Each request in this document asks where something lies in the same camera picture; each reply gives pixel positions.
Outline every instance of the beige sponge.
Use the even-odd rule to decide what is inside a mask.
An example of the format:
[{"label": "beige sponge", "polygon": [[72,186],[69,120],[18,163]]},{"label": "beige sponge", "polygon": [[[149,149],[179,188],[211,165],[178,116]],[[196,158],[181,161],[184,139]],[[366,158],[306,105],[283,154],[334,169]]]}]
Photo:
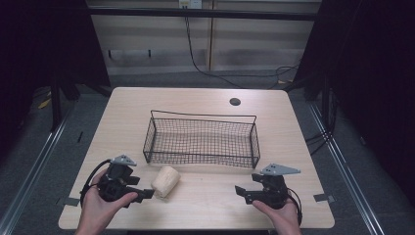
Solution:
[{"label": "beige sponge", "polygon": [[152,182],[152,188],[156,196],[165,198],[180,179],[180,174],[173,167],[165,165],[159,171],[156,179]]}]

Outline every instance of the round hole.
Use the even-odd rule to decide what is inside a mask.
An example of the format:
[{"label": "round hole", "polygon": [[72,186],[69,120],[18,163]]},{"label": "round hole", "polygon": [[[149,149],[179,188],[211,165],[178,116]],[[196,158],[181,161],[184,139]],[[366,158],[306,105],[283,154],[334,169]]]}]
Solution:
[{"label": "round hole", "polygon": [[240,100],[240,99],[238,99],[238,98],[232,98],[232,99],[229,101],[229,103],[231,103],[231,105],[233,105],[233,106],[239,106],[239,105],[241,105],[241,100]]}]

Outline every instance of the black curtain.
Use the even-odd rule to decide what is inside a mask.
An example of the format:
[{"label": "black curtain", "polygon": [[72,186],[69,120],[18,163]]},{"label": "black curtain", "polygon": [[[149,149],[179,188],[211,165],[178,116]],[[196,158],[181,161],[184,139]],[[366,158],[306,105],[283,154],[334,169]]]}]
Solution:
[{"label": "black curtain", "polygon": [[86,3],[83,0],[1,3],[2,151],[14,141],[33,91],[49,86],[52,78],[58,79],[70,99],[77,97],[76,83],[110,86],[91,17],[55,11],[56,7],[86,7]]},{"label": "black curtain", "polygon": [[[335,2],[323,1],[321,10],[331,14]],[[349,2],[346,21],[316,23],[296,78],[326,75],[342,110],[415,206],[415,7],[408,0],[359,3]],[[324,77],[315,76],[306,95],[323,87]]]}]

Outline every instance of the aluminum rail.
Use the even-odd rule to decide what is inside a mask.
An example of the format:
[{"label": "aluminum rail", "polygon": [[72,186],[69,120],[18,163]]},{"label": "aluminum rail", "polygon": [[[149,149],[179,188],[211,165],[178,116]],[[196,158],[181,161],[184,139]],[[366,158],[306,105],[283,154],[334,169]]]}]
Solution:
[{"label": "aluminum rail", "polygon": [[62,14],[82,14],[101,16],[147,16],[147,17],[188,17],[188,18],[225,18],[253,20],[283,20],[314,22],[317,19],[334,17],[320,16],[313,13],[281,13],[256,11],[229,11],[207,9],[175,9],[175,8],[116,8],[116,7],[47,7],[37,8],[44,13],[59,12]]},{"label": "aluminum rail", "polygon": [[[315,103],[310,105],[310,110],[312,115],[320,129],[321,133],[326,133],[325,126],[320,114],[320,111],[317,108]],[[340,174],[342,175],[348,191],[351,194],[356,206],[366,223],[367,228],[369,229],[370,234],[384,235],[385,232],[379,222],[378,217],[376,216],[375,212],[373,211],[372,207],[369,205],[369,202],[366,200],[363,192],[361,191],[356,179],[354,178],[353,173],[351,172],[350,168],[347,165],[347,161],[340,151],[338,144],[336,143],[334,138],[329,138],[327,134],[323,135],[324,139],[327,141],[327,146],[332,154],[333,160],[335,161],[337,167],[339,168]]]},{"label": "aluminum rail", "polygon": [[31,168],[26,179],[24,180],[24,183],[19,189],[18,194],[16,195],[13,202],[9,205],[0,221],[0,235],[12,234],[13,230],[15,229],[15,226],[18,223],[20,216],[22,215],[24,207],[26,206],[31,196],[31,193],[34,190],[36,182],[38,181],[44,167],[48,163],[56,144],[61,138],[62,132],[65,129],[65,126],[70,117],[70,114],[72,113],[72,110],[73,105],[69,108],[66,116],[64,117],[62,122],[57,126],[56,130],[49,134],[46,143],[44,144],[42,150],[37,156],[37,159],[34,162],[33,167]]}]

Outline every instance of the wooden table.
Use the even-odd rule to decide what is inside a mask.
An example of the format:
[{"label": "wooden table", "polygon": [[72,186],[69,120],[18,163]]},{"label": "wooden table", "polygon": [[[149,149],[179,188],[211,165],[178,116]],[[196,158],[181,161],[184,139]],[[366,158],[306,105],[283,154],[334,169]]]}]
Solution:
[{"label": "wooden table", "polygon": [[[232,106],[231,98],[241,100]],[[117,88],[107,105],[70,197],[79,198],[88,175],[105,159],[125,154],[137,162],[133,176],[139,176],[139,189],[151,188],[161,169],[147,164],[144,141],[150,110],[188,114],[254,115],[260,161],[256,169],[218,164],[172,165],[181,174],[176,187],[165,199],[154,197],[142,204],[121,209],[108,228],[128,230],[177,229],[271,229],[272,223],[235,193],[235,185],[260,190],[251,174],[269,164],[290,166],[300,174],[285,175],[288,187],[302,202],[301,227],[330,228],[334,219],[327,202],[316,203],[313,195],[323,189],[308,153],[287,93],[271,90],[199,88]],[[59,225],[75,229],[80,206],[65,206]]]}]

